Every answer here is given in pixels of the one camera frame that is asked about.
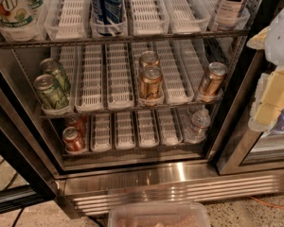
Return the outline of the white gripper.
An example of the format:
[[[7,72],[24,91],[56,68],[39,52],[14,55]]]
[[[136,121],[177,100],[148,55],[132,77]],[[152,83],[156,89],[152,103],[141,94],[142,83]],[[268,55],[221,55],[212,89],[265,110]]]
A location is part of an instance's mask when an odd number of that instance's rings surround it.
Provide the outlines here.
[[[284,8],[269,26],[264,27],[246,44],[255,50],[265,50],[266,60],[284,66]],[[271,74],[263,73],[257,82],[248,127],[252,131],[267,131],[275,125],[284,109],[284,67]]]

